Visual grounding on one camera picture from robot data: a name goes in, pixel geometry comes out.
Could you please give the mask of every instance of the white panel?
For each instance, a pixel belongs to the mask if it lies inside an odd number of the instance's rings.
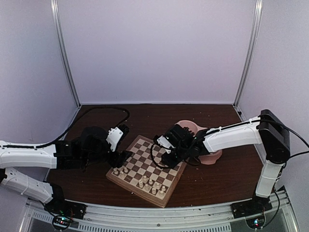
[[[0,140],[45,143],[76,111],[49,0],[0,0]],[[23,169],[42,180],[46,169]],[[0,188],[0,231],[16,232],[26,197]]]
[[[82,103],[232,103],[254,0],[62,0]]]
[[[240,108],[246,118],[269,108],[309,141],[309,1],[264,1],[260,33]],[[291,135],[292,153],[307,150]],[[301,231],[309,231],[309,156],[293,158],[283,172]]]

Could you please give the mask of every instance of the metal frame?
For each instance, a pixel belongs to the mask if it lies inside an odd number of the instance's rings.
[[[58,36],[58,42],[60,46],[60,52],[61,52],[61,57],[62,57],[62,62],[63,62],[63,67],[66,72],[66,76],[68,79],[68,83],[70,86],[71,93],[73,95],[76,107],[79,107],[80,101],[76,92],[75,84],[72,78],[72,73],[71,69],[69,66],[69,60],[66,52],[66,48],[64,46],[64,39],[63,39],[63,34],[62,34],[62,29],[61,29],[61,23],[60,23],[60,15],[59,15],[59,9],[58,9],[58,1],[57,0],[51,0],[51,7],[52,7],[52,13],[53,13],[53,18],[54,18],[54,23],[57,31],[57,36]]]
[[[245,84],[248,78],[250,66],[252,63],[253,52],[254,52],[254,48],[256,45],[256,40],[257,40],[257,36],[259,33],[259,29],[260,29],[260,23],[261,23],[261,17],[262,17],[262,5],[263,5],[263,0],[256,0],[248,52],[246,56],[245,65],[243,67],[240,84],[239,84],[236,98],[234,101],[234,106],[236,108],[239,106],[239,101],[242,96],[242,93],[243,93],[243,90],[244,90],[244,87],[245,87]]]

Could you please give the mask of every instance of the chess pawn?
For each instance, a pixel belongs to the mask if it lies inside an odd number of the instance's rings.
[[[145,189],[146,189],[147,191],[149,191],[149,190],[150,190],[150,186],[149,186],[148,184],[145,184]]]
[[[143,186],[144,186],[143,180],[139,180],[139,186],[140,186],[141,189],[143,188]]]
[[[120,172],[120,177],[124,178],[125,177],[125,173],[123,171]]]

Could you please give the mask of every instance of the black cable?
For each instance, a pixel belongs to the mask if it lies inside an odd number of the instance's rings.
[[[263,226],[263,228],[265,228],[266,226],[268,226],[268,225],[273,221],[273,219],[275,219],[275,217],[276,217],[276,215],[277,215],[277,213],[278,213],[278,211],[279,211],[279,209],[280,209],[280,199],[279,199],[279,196],[278,196],[277,192],[275,191],[275,189],[274,189],[274,193],[275,193],[275,195],[276,195],[276,197],[277,197],[277,199],[278,199],[278,208],[277,208],[277,210],[276,210],[274,216],[271,218],[271,220],[269,220],[269,222],[268,222],[266,225]]]
[[[124,121],[126,121],[129,117],[130,117],[130,112],[125,109],[125,108],[121,108],[121,107],[116,107],[116,106],[97,106],[97,107],[92,107],[88,110],[86,110],[85,112],[83,112],[77,119],[75,119],[71,125],[61,134],[59,135],[57,138],[55,138],[53,141],[43,144],[43,145],[39,145],[39,146],[28,146],[28,145],[4,145],[3,147],[7,147],[7,148],[31,148],[31,149],[39,149],[39,148],[44,148],[47,146],[50,146],[52,144],[54,144],[56,141],[58,141],[59,139],[61,139],[69,130],[71,130],[71,128],[82,118],[84,117],[86,114],[88,114],[90,111],[93,110],[97,110],[97,109],[113,109],[113,110],[121,110],[126,112],[126,117],[124,117],[120,122],[118,122],[116,124],[115,127],[117,127],[119,124],[123,123]]]

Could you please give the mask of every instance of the robotic arm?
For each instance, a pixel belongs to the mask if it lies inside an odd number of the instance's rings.
[[[125,125],[110,129],[85,128],[73,141],[57,141],[51,145],[12,144],[0,141],[0,186],[41,201],[54,214],[82,218],[85,205],[68,202],[58,185],[37,181],[12,167],[45,167],[50,169],[85,169],[94,162],[108,162],[121,167],[131,152],[116,151],[129,129]]]
[[[290,158],[289,132],[280,125],[283,123],[270,110],[263,110],[248,121],[200,130],[196,135],[176,124],[154,141],[166,148],[162,163],[171,168],[189,157],[229,147],[263,144],[267,156],[253,199],[232,205],[234,217],[239,218],[272,208],[269,196],[280,178],[283,165]]]

